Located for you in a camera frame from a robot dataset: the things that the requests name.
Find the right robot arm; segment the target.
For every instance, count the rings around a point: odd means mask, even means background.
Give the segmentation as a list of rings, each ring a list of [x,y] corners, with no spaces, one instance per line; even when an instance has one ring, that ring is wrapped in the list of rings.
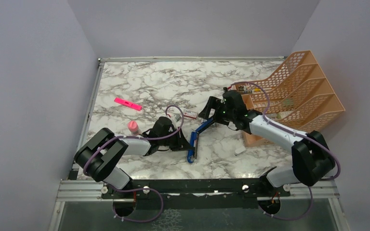
[[[313,186],[334,168],[341,172],[341,166],[329,150],[322,134],[318,131],[306,133],[294,130],[265,115],[265,112],[247,109],[241,94],[236,90],[223,93],[223,98],[209,97],[199,117],[207,123],[229,125],[279,145],[289,151],[292,165],[275,167],[260,177],[259,191],[272,195],[278,187],[302,183]]]

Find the blue stapler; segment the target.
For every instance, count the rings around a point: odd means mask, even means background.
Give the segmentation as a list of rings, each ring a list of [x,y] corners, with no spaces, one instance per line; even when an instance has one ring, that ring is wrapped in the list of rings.
[[[209,128],[214,123],[213,117],[210,117],[208,120],[203,122],[195,131],[191,132],[189,144],[193,146],[193,149],[188,150],[187,152],[187,161],[192,164],[198,157],[198,140],[200,134]]]

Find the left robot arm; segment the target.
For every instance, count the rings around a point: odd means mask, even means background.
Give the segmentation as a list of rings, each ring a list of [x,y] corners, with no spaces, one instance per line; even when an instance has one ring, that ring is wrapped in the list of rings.
[[[108,128],[100,129],[76,152],[74,161],[86,176],[112,185],[124,198],[132,193],[132,179],[117,166],[119,160],[124,155],[149,156],[161,151],[161,146],[173,152],[195,149],[170,118],[161,116],[152,128],[137,136],[118,136]]]

